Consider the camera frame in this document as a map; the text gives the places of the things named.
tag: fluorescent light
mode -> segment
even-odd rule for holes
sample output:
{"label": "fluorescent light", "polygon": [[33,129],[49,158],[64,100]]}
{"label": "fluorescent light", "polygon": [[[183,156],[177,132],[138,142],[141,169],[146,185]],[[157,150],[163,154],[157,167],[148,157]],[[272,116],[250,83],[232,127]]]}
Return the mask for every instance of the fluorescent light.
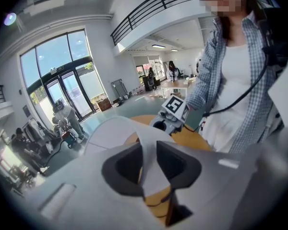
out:
{"label": "fluorescent light", "polygon": [[6,18],[5,18],[5,20],[4,20],[4,24],[5,25],[11,25],[11,24],[13,24],[15,21],[16,21],[16,14],[15,13],[9,13],[7,16],[6,16]]}
{"label": "fluorescent light", "polygon": [[157,44],[152,45],[152,47],[154,47],[154,48],[165,48],[164,46],[157,45]]}

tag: plaid shirt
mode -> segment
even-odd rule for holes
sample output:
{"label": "plaid shirt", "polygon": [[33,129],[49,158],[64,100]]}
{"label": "plaid shirt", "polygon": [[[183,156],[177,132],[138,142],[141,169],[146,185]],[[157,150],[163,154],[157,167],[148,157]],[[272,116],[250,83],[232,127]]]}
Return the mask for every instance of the plaid shirt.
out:
{"label": "plaid shirt", "polygon": [[[221,80],[221,67],[226,50],[226,39],[222,36],[222,24],[215,18],[216,29],[210,34],[199,66],[199,75],[195,87],[186,97],[186,102],[194,110],[205,106],[209,112],[216,102]],[[242,29],[246,37],[250,64],[251,84],[255,82],[264,67],[265,55],[260,30],[255,22],[254,13],[250,13],[242,20]],[[276,80],[273,68],[268,68],[262,79],[253,88],[246,116],[241,127],[237,130],[230,153],[241,153],[253,144],[264,140],[269,127],[266,125],[273,102],[268,96],[268,90]]]}

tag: gray floor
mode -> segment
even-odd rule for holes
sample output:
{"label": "gray floor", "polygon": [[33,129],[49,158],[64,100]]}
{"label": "gray floor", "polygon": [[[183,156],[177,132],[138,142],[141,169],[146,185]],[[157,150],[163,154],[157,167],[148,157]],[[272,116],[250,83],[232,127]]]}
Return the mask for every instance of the gray floor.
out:
{"label": "gray floor", "polygon": [[[163,102],[163,98],[148,97],[147,94],[132,96],[119,107],[112,107],[104,112],[98,112],[88,117],[81,123],[81,125],[86,132],[85,136],[88,138],[92,135],[93,131],[100,123],[104,122],[110,117],[118,115],[124,117],[156,115]],[[196,128],[201,120],[202,113],[202,111],[190,112],[186,123],[192,128]],[[45,171],[46,176],[51,175],[71,160],[81,156],[84,152],[85,143],[86,140],[84,140],[82,144],[75,144],[72,149],[69,149],[66,142],[63,142],[60,151],[49,160],[49,168]],[[55,147],[54,152],[58,150],[59,146]]]}

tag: white table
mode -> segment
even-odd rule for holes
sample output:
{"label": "white table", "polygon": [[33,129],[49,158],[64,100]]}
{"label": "white table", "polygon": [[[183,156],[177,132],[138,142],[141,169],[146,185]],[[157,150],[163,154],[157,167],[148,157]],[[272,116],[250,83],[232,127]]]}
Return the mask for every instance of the white table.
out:
{"label": "white table", "polygon": [[164,89],[180,89],[180,90],[185,90],[186,91],[186,96],[188,94],[188,87],[191,85],[192,81],[189,81],[189,80],[185,80],[185,79],[182,79],[182,80],[177,80],[177,81],[167,81],[165,83],[163,83],[161,85],[161,90],[162,90],[162,96],[163,98],[165,98],[164,96]]}

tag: desk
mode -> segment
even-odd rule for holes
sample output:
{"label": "desk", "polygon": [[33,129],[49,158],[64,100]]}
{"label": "desk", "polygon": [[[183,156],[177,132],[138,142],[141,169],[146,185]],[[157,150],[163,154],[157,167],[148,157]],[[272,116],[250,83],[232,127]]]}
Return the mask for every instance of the desk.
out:
{"label": "desk", "polygon": [[[155,118],[156,115],[141,115],[131,117],[130,119],[137,121],[142,124],[149,125],[150,122]],[[133,143],[137,141],[138,136],[134,133],[132,134],[126,141],[126,143]],[[174,141],[180,145],[188,146],[193,149],[202,149],[211,151],[207,142],[197,133],[190,132],[185,127],[181,130],[181,132],[177,134],[172,134],[172,138]],[[170,186],[154,195],[151,195],[145,199],[146,205],[150,208],[152,213],[164,224],[167,225],[170,220],[170,199],[165,201],[164,203],[160,203],[161,199],[166,197],[171,191]]]}
{"label": "desk", "polygon": [[186,96],[187,96],[188,87],[191,85],[191,81],[188,81],[188,84],[184,84],[185,81],[188,81],[188,80],[183,79],[183,80],[177,80],[177,81],[174,81],[174,82],[167,81],[167,82],[163,83],[161,85],[163,98],[165,98],[164,89],[183,89],[183,90],[186,91]]}

